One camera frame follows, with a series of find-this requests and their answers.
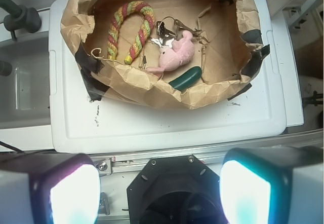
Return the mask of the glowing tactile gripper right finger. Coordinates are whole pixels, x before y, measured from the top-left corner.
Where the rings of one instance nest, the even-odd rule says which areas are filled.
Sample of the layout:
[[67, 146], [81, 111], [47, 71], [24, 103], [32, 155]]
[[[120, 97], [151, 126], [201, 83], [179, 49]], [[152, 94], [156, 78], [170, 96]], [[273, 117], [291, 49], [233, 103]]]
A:
[[219, 190], [229, 223], [323, 223], [323, 148], [233, 148]]

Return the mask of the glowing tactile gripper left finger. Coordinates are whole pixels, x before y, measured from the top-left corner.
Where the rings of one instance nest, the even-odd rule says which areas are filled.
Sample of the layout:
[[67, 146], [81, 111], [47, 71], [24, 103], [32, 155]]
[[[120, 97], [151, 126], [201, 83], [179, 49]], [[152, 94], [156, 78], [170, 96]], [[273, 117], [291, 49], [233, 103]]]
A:
[[95, 223], [100, 192], [86, 154], [1, 153], [1, 223]]

